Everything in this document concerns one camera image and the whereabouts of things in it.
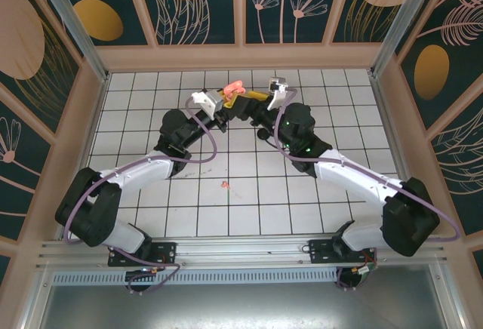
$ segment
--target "cable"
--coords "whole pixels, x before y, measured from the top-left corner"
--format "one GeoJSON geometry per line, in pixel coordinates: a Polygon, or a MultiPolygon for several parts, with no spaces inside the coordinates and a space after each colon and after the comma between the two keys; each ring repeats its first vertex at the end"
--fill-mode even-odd
{"type": "MultiPolygon", "coordinates": [[[[77,201],[77,203],[75,204],[74,208],[72,209],[72,212],[69,215],[69,218],[67,219],[67,222],[66,222],[66,225],[65,225],[65,229],[64,229],[64,238],[66,239],[66,242],[68,244],[74,244],[74,243],[82,242],[81,240],[73,241],[73,240],[71,240],[69,238],[69,231],[70,231],[70,226],[72,225],[72,221],[74,220],[75,215],[77,214],[78,210],[82,206],[82,203],[84,203],[84,201],[88,198],[88,196],[98,186],[100,186],[101,184],[103,184],[107,180],[110,180],[111,178],[115,177],[116,175],[118,175],[118,174],[120,174],[122,172],[125,172],[128,169],[131,169],[133,167],[136,167],[138,165],[141,165],[144,162],[151,163],[153,161],[162,161],[162,160],[165,160],[165,159],[169,159],[171,161],[180,161],[182,163],[200,163],[201,164],[201,163],[207,163],[209,161],[212,161],[217,156],[217,154],[218,154],[217,143],[215,142],[214,137],[210,133],[209,129],[202,123],[202,121],[189,108],[189,103],[191,103],[191,101],[192,101],[192,97],[190,97],[186,101],[186,103],[185,103],[185,109],[191,115],[191,117],[193,118],[193,120],[196,121],[196,123],[198,123],[198,125],[207,134],[208,138],[211,141],[211,144],[213,144],[213,154],[210,157],[208,157],[208,158],[199,159],[199,160],[189,160],[189,159],[184,159],[184,158],[167,157],[166,155],[154,155],[152,157],[142,158],[142,159],[140,159],[138,161],[133,161],[132,163],[130,163],[130,164],[128,164],[128,165],[126,165],[126,166],[118,169],[117,171],[112,172],[111,174],[108,174],[105,177],[101,178],[100,180],[98,180],[97,182],[95,182],[92,186],[90,186],[85,191],[85,193],[81,196],[81,198],[77,201]]],[[[137,257],[134,257],[134,256],[130,255],[129,253],[121,250],[120,248],[113,248],[113,250],[119,252],[120,254],[124,255],[128,259],[131,259],[131,260],[133,260],[133,261],[135,261],[137,263],[141,263],[143,265],[152,266],[152,267],[158,267],[158,268],[167,268],[167,267],[172,267],[172,266],[173,267],[176,267],[176,269],[170,275],[168,275],[162,282],[160,282],[157,285],[154,285],[154,286],[149,287],[148,289],[146,289],[144,291],[144,293],[150,292],[150,291],[154,291],[154,290],[160,288],[166,281],[168,281],[170,278],[172,278],[173,275],[176,274],[178,272],[178,270],[180,269],[180,265],[177,264],[177,263],[151,263],[149,261],[144,261],[144,260],[138,259],[137,257]]],[[[154,275],[154,274],[140,274],[140,275],[136,275],[133,278],[131,278],[131,280],[128,283],[128,287],[129,287],[130,292],[131,293],[134,292],[133,290],[131,290],[131,283],[133,282],[133,280],[135,280],[137,278],[140,278],[140,277],[146,277],[146,276],[151,276],[151,275],[154,275]]]]}
{"type": "Polygon", "coordinates": [[[406,191],[405,189],[402,189],[390,182],[386,182],[376,174],[372,174],[371,172],[366,171],[363,168],[360,168],[356,164],[352,164],[349,161],[342,161],[341,159],[334,159],[334,158],[300,158],[300,157],[294,157],[292,155],[287,154],[284,152],[284,150],[280,147],[280,142],[278,141],[278,129],[280,127],[280,122],[281,122],[281,117],[284,115],[285,109],[287,109],[288,104],[293,100],[295,95],[297,95],[297,90],[294,88],[287,88],[288,91],[292,91],[292,94],[286,99],[283,104],[280,107],[280,110],[278,111],[277,114],[277,119],[275,120],[275,127],[274,127],[274,138],[275,138],[275,145],[277,147],[277,150],[285,157],[288,158],[292,161],[306,161],[306,162],[320,162],[324,161],[327,163],[334,163],[337,165],[345,165],[347,167],[350,167],[354,171],[358,171],[359,173],[364,174],[367,177],[370,177],[371,179],[377,181],[378,183],[383,184],[384,186],[388,186],[391,189],[394,189],[395,191],[401,193],[402,195],[405,195],[406,197],[412,199],[413,201],[416,201],[417,203],[423,205],[424,207],[430,209],[431,211],[435,212],[438,214],[440,217],[444,218],[446,221],[448,221],[454,228],[454,235],[451,237],[445,237],[445,238],[428,238],[426,241],[430,242],[451,242],[451,241],[456,241],[461,237],[461,231],[460,227],[452,220],[447,214],[430,204],[429,202],[424,201],[423,199],[417,197],[416,195],[413,195],[412,193],[406,191]]]}

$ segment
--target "dark teal wallpaper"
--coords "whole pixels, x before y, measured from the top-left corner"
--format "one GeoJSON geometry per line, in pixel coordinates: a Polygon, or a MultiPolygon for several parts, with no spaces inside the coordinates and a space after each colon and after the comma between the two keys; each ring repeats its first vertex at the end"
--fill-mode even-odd
{"type": "Polygon", "coordinates": [[[146,0],[160,45],[234,44],[233,0],[146,0]]]}
{"type": "Polygon", "coordinates": [[[414,28],[414,25],[416,24],[416,21],[418,21],[420,19],[421,14],[424,12],[424,9],[428,5],[428,2],[429,2],[429,0],[424,0],[423,3],[421,4],[419,11],[414,16],[413,20],[411,21],[411,24],[409,25],[408,29],[406,30],[406,33],[402,36],[401,41],[399,42],[398,46],[395,48],[396,54],[399,54],[399,51],[405,45],[406,41],[408,40],[409,35],[411,34],[411,32],[414,28]]]}
{"type": "Polygon", "coordinates": [[[2,287],[3,278],[5,277],[9,263],[10,257],[0,255],[0,287],[2,287]]]}
{"type": "Polygon", "coordinates": [[[483,229],[483,94],[435,139],[432,147],[467,235],[483,229]]]}
{"type": "Polygon", "coordinates": [[[346,0],[334,42],[382,42],[404,0],[346,0]]]}
{"type": "Polygon", "coordinates": [[[49,149],[0,102],[0,236],[17,240],[49,149]]]}
{"type": "Polygon", "coordinates": [[[55,132],[78,65],[35,0],[0,1],[0,83],[55,132]]]}
{"type": "Polygon", "coordinates": [[[401,63],[426,128],[483,73],[483,0],[441,0],[401,63]]]}
{"type": "Polygon", "coordinates": [[[476,266],[480,272],[481,278],[483,278],[483,250],[473,251],[473,257],[475,258],[476,266]]]}
{"type": "Polygon", "coordinates": [[[321,42],[334,0],[246,0],[246,42],[321,42]]]}

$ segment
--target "black mounting bracket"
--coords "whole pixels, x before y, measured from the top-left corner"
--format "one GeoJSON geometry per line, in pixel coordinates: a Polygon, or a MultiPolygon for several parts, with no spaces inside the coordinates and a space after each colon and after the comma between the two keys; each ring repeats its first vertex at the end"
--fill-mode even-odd
{"type": "MultiPolygon", "coordinates": [[[[144,261],[151,263],[174,263],[176,259],[176,242],[153,242],[148,256],[144,261]]],[[[130,260],[118,251],[110,251],[107,260],[109,267],[129,267],[129,266],[146,266],[142,263],[130,260]]]]}

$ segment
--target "white tile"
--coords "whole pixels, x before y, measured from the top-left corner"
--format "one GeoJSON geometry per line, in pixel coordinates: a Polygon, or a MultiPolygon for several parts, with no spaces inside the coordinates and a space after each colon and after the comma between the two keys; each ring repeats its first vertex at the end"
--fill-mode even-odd
{"type": "Polygon", "coordinates": [[[321,203],[320,211],[325,233],[337,232],[344,223],[352,220],[347,203],[321,203]]]}
{"type": "MultiPolygon", "coordinates": [[[[230,139],[232,136],[232,131],[223,133],[219,129],[213,129],[210,131],[211,135],[217,144],[218,152],[228,152],[228,134],[230,135],[230,139]]],[[[202,152],[203,153],[211,153],[213,152],[213,144],[211,143],[210,138],[206,135],[202,138],[202,152]]]]}
{"type": "Polygon", "coordinates": [[[199,205],[200,206],[226,206],[228,205],[228,191],[223,185],[223,178],[206,178],[200,180],[199,205]]]}
{"type": "MultiPolygon", "coordinates": [[[[202,159],[211,154],[202,154],[202,159]]],[[[218,153],[213,161],[202,164],[201,178],[228,178],[228,153],[218,153]]]]}
{"type": "Polygon", "coordinates": [[[327,95],[323,86],[302,88],[303,101],[310,106],[327,106],[327,95]]]}
{"type": "Polygon", "coordinates": [[[323,69],[325,86],[347,86],[346,74],[342,69],[323,69]]]}
{"type": "Polygon", "coordinates": [[[180,207],[168,209],[166,237],[196,236],[197,207],[180,207]]]}
{"type": "Polygon", "coordinates": [[[368,71],[365,69],[346,69],[347,81],[352,86],[370,85],[368,71]]]}
{"type": "Polygon", "coordinates": [[[383,127],[361,127],[361,133],[366,149],[389,148],[383,127]]]}
{"type": "Polygon", "coordinates": [[[347,86],[327,86],[329,105],[352,105],[349,88],[347,86]]]}
{"type": "Polygon", "coordinates": [[[299,172],[297,169],[295,169],[290,159],[284,158],[284,160],[285,160],[285,169],[287,170],[288,176],[306,176],[307,175],[307,173],[302,173],[302,172],[299,172]]]}
{"type": "Polygon", "coordinates": [[[114,168],[117,160],[117,155],[92,155],[89,161],[89,167],[96,172],[100,172],[114,168]]]}
{"type": "Polygon", "coordinates": [[[137,210],[136,227],[151,237],[164,237],[167,208],[139,208],[137,210]]]}
{"type": "MultiPolygon", "coordinates": [[[[195,90],[195,89],[184,89],[184,90],[180,90],[180,101],[178,103],[178,108],[179,109],[185,109],[186,107],[186,101],[191,97],[191,95],[193,93],[197,93],[199,92],[200,90],[195,90]]],[[[200,110],[200,105],[199,104],[196,104],[194,103],[193,101],[191,101],[188,105],[188,107],[190,109],[192,109],[192,111],[196,114],[199,110],[200,110]]]]}
{"type": "Polygon", "coordinates": [[[205,87],[204,71],[184,71],[183,74],[181,74],[182,89],[201,90],[204,87],[205,87]]]}
{"type": "Polygon", "coordinates": [[[336,127],[334,130],[338,149],[364,148],[358,127],[336,127]]]}
{"type": "Polygon", "coordinates": [[[355,163],[359,163],[366,168],[369,168],[368,157],[365,155],[365,150],[363,149],[352,149],[352,150],[340,150],[340,153],[354,161],[355,163]]]}
{"type": "Polygon", "coordinates": [[[331,127],[332,119],[328,106],[312,106],[310,115],[315,119],[316,127],[331,127]]]}
{"type": "Polygon", "coordinates": [[[284,156],[279,152],[258,152],[257,166],[259,177],[283,177],[285,175],[284,156]]]}
{"type": "Polygon", "coordinates": [[[251,83],[251,70],[233,70],[228,73],[228,82],[241,80],[243,81],[244,88],[251,88],[253,84],[251,83]]]}
{"type": "Polygon", "coordinates": [[[378,173],[396,173],[394,159],[389,149],[367,149],[369,166],[378,173]]]}
{"type": "Polygon", "coordinates": [[[328,180],[316,180],[319,202],[347,202],[346,190],[328,180]]]}
{"type": "Polygon", "coordinates": [[[270,78],[275,76],[275,70],[253,70],[254,88],[265,88],[268,90],[270,78]]]}
{"type": "Polygon", "coordinates": [[[94,143],[94,149],[92,154],[106,155],[106,154],[118,154],[119,147],[121,145],[122,133],[97,133],[96,141],[94,143]]]}
{"type": "Polygon", "coordinates": [[[317,203],[291,204],[290,213],[294,234],[323,232],[320,210],[317,203]]]}
{"type": "Polygon", "coordinates": [[[370,86],[351,86],[350,94],[354,105],[376,105],[374,93],[370,86]]]}
{"type": "Polygon", "coordinates": [[[131,100],[129,101],[129,110],[131,109],[149,109],[152,110],[154,103],[155,91],[133,91],[131,100]]]}
{"type": "Polygon", "coordinates": [[[154,109],[176,109],[179,97],[179,90],[157,90],[154,99],[154,109]]]}
{"type": "MultiPolygon", "coordinates": [[[[199,153],[193,153],[192,157],[189,160],[192,161],[199,161],[199,153]]],[[[184,169],[178,173],[176,176],[173,176],[174,180],[185,180],[187,178],[199,178],[199,163],[187,163],[184,169]]]]}
{"type": "Polygon", "coordinates": [[[380,217],[380,211],[367,202],[351,203],[350,210],[354,220],[377,220],[380,217]]]}
{"type": "Polygon", "coordinates": [[[229,207],[229,235],[259,235],[258,206],[229,207]]]}
{"type": "Polygon", "coordinates": [[[286,235],[291,233],[288,204],[260,206],[262,235],[286,235]]]}
{"type": "Polygon", "coordinates": [[[141,189],[139,207],[168,206],[169,180],[157,180],[141,189]]]}
{"type": "Polygon", "coordinates": [[[207,90],[221,89],[228,85],[228,71],[207,71],[205,87],[207,90]]]}
{"type": "Polygon", "coordinates": [[[133,72],[112,74],[109,91],[131,90],[133,88],[133,80],[133,72]]]}
{"type": "Polygon", "coordinates": [[[331,106],[331,116],[334,127],[357,126],[354,106],[331,106]]]}
{"type": "Polygon", "coordinates": [[[136,208],[123,208],[122,210],[118,210],[116,219],[134,225],[136,223],[136,211],[136,208]]]}
{"type": "Polygon", "coordinates": [[[122,131],[126,120],[126,111],[103,112],[98,131],[122,131]]]}
{"type": "Polygon", "coordinates": [[[157,81],[157,72],[136,72],[133,90],[155,90],[157,81]]]}
{"type": "Polygon", "coordinates": [[[230,152],[254,152],[255,133],[253,129],[236,129],[229,132],[228,137],[230,152]]]}
{"type": "Polygon", "coordinates": [[[260,204],[288,203],[285,177],[258,178],[260,204]]]}
{"type": "Polygon", "coordinates": [[[120,208],[125,207],[137,207],[139,201],[139,189],[131,192],[121,192],[121,201],[119,202],[120,208]]]}
{"type": "Polygon", "coordinates": [[[106,95],[104,110],[126,110],[129,105],[130,91],[109,91],[106,95]]]}
{"type": "Polygon", "coordinates": [[[355,106],[355,114],[359,125],[382,125],[377,106],[355,106]]]}
{"type": "Polygon", "coordinates": [[[120,154],[143,154],[146,153],[148,143],[148,131],[125,131],[122,134],[120,154]]]}
{"type": "Polygon", "coordinates": [[[200,207],[198,236],[228,235],[228,207],[200,207]]]}
{"type": "Polygon", "coordinates": [[[160,72],[158,75],[158,90],[177,90],[181,84],[181,72],[160,72]]]}
{"type": "Polygon", "coordinates": [[[251,153],[229,154],[230,177],[255,177],[257,175],[257,156],[251,153]]]}
{"type": "Polygon", "coordinates": [[[299,70],[276,70],[275,76],[278,76],[279,78],[285,78],[285,81],[291,88],[300,86],[299,70]]]}
{"type": "Polygon", "coordinates": [[[337,149],[337,142],[335,140],[333,128],[314,128],[314,134],[326,143],[331,144],[333,148],[337,149]]]}
{"type": "Polygon", "coordinates": [[[130,110],[124,130],[148,131],[151,125],[151,112],[151,110],[130,110]]]}
{"type": "Polygon", "coordinates": [[[230,178],[230,204],[258,204],[257,178],[230,178]]]}
{"type": "Polygon", "coordinates": [[[198,180],[171,180],[168,205],[198,205],[198,180]]]}
{"type": "Polygon", "coordinates": [[[322,72],[319,69],[300,69],[300,86],[324,86],[322,72]]]}
{"type": "Polygon", "coordinates": [[[290,203],[314,203],[318,201],[314,178],[309,176],[287,177],[287,182],[290,203]]]}

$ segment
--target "leaf illustration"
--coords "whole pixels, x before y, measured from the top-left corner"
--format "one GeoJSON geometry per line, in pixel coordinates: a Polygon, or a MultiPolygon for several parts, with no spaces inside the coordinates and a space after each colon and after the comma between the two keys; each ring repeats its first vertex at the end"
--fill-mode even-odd
{"type": "Polygon", "coordinates": [[[483,4],[453,8],[439,29],[446,45],[469,46],[483,32],[483,4]]]}

